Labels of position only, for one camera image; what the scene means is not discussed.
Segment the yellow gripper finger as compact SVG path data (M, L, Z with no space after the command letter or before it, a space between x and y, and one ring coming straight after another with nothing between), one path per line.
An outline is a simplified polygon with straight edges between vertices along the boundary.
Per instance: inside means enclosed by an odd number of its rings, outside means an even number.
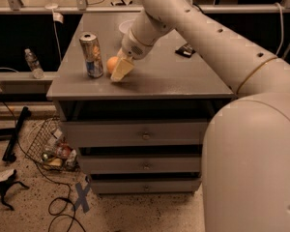
M131 58L116 57L111 73L111 80L114 82L121 81L133 68L134 63Z

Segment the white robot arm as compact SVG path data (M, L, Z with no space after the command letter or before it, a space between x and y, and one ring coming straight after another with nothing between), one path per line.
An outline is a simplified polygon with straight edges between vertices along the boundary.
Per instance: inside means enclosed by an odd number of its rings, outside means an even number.
M235 95L203 140L205 232L290 232L290 65L190 0L142 0L142 6L112 80L176 30Z

